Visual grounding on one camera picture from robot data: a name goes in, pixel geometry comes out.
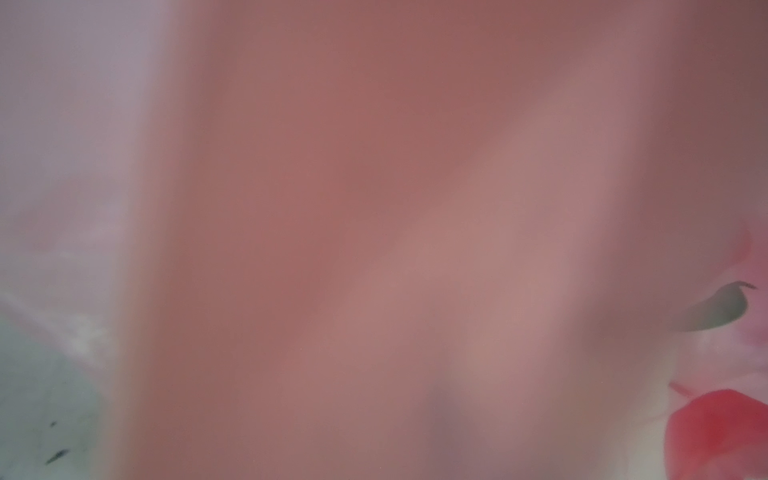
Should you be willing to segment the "pink printed plastic bag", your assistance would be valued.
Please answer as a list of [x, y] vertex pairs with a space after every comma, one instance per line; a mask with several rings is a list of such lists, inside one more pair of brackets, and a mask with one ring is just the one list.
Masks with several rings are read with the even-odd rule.
[[596, 479], [767, 186], [763, 1], [5, 1], [1, 310], [102, 479]]

